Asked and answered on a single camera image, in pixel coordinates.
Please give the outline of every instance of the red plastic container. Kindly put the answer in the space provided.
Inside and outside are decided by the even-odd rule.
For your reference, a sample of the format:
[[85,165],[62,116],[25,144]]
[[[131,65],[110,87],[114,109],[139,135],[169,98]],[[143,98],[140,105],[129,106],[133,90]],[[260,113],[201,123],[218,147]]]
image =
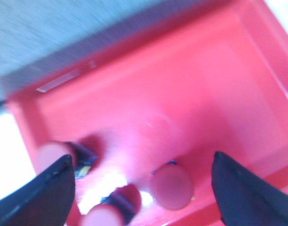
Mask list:
[[[217,150],[288,193],[288,36],[261,0],[228,1],[184,20],[111,61],[109,52],[86,59],[9,98],[32,160],[48,140],[100,154],[77,181],[82,212],[107,181],[121,176],[145,190],[150,172],[175,159],[192,176],[195,199],[179,211],[152,204],[131,225],[222,225],[211,188]],[[36,90],[93,62],[59,87]],[[69,226],[77,218],[73,209]]]

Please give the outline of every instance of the gray surface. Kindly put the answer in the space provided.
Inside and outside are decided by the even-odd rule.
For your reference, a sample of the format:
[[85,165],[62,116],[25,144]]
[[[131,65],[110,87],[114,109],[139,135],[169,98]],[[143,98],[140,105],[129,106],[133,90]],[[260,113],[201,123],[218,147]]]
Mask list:
[[[0,0],[0,77],[161,1]],[[0,100],[3,98],[0,80]]]
[[[16,68],[14,68],[13,65],[4,67],[7,70],[0,74],[2,75],[0,76],[0,87],[4,89],[3,92],[5,94],[22,89],[30,83],[40,80],[55,71],[61,70],[68,65],[75,63],[77,60],[83,59],[102,49],[106,49],[118,41],[130,37],[132,34],[148,29],[152,24],[160,22],[176,14],[180,14],[182,11],[188,10],[189,8],[197,8],[197,6],[204,1],[207,0],[126,0],[124,1],[124,4],[122,1],[112,1],[113,4],[117,2],[116,7],[114,7],[114,5],[111,5],[110,7],[106,6],[105,3],[107,1],[94,1],[94,4],[99,3],[103,6],[99,10],[96,9],[101,16],[93,17],[92,12],[87,16],[84,15],[83,11],[89,12],[90,9],[92,11],[94,10],[92,6],[89,6],[92,3],[82,5],[82,7],[79,5],[75,6],[77,7],[77,12],[81,11],[78,16],[73,16],[69,14],[69,10],[66,10],[66,14],[63,15],[63,18],[59,19],[62,21],[67,16],[68,18],[66,18],[66,23],[61,25],[61,23],[56,23],[56,19],[53,19],[52,23],[48,23],[48,29],[46,28],[47,25],[45,24],[46,20],[42,20],[44,17],[42,15],[43,12],[40,11],[41,24],[39,26],[34,24],[34,28],[36,27],[38,32],[42,32],[42,35],[34,36],[34,28],[32,27],[26,27],[25,32],[28,35],[32,35],[32,37],[37,37],[37,39],[42,40],[46,40],[46,38],[42,38],[42,36],[45,35],[49,37],[50,41],[54,39],[58,40],[59,44],[55,45],[54,48],[50,48],[48,44],[43,43],[41,44],[42,48],[32,48],[32,46],[28,45],[26,38],[22,39],[16,46],[11,44],[11,47],[15,49],[17,56],[18,54],[21,55],[21,59],[16,57],[16,60],[19,58],[20,64],[17,64]],[[108,14],[108,11],[111,10],[115,11],[116,13],[112,14],[112,12],[108,16],[104,16],[104,14]],[[27,22],[31,22],[34,20],[32,18],[33,17],[30,16],[25,17],[23,22],[26,24],[27,19]],[[68,21],[75,22],[74,26],[72,26],[72,29],[70,30],[67,27],[71,26],[73,22],[69,23]],[[84,30],[84,27],[86,26],[90,27],[90,29]],[[8,32],[16,31],[16,29],[13,29],[13,27],[14,25],[10,26]],[[63,31],[62,33],[65,31],[66,36],[72,37],[70,39],[67,38],[67,40],[70,40],[67,45],[64,45],[66,40],[63,38],[64,35],[61,36],[59,31]],[[20,35],[13,34],[13,37],[11,38],[19,38]],[[3,47],[1,46],[0,50],[7,49],[5,46],[6,45],[3,45]],[[24,51],[24,49],[28,49],[29,51],[33,52],[33,55],[28,51]],[[9,54],[5,54],[4,56],[6,56],[9,61],[11,60]]]

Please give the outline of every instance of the blurry object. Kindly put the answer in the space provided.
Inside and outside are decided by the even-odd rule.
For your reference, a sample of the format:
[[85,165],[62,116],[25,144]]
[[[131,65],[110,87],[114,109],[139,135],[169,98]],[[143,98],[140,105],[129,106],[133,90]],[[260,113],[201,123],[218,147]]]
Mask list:
[[45,170],[61,156],[69,154],[73,159],[76,179],[84,177],[97,160],[97,155],[82,144],[49,141],[43,144],[37,154],[39,172]]
[[77,155],[71,146],[60,141],[49,141],[43,144],[38,149],[37,154],[37,166],[39,168],[39,173],[44,171],[57,159],[66,154],[72,156],[73,168],[75,169],[77,167]]
[[0,201],[0,226],[63,226],[74,192],[72,158],[65,155]]
[[141,207],[140,192],[135,185],[117,188],[101,204],[93,207],[81,226],[123,226],[130,223]]
[[154,171],[149,188],[158,204],[168,210],[185,208],[193,197],[192,179],[175,161]]
[[74,170],[74,176],[76,179],[81,179],[92,168],[98,156],[83,144],[72,142],[66,142],[66,144],[71,146],[76,153],[77,165]]
[[216,152],[212,186],[227,226],[288,226],[288,196]]
[[0,200],[30,182],[35,176],[30,157],[13,115],[1,112]]

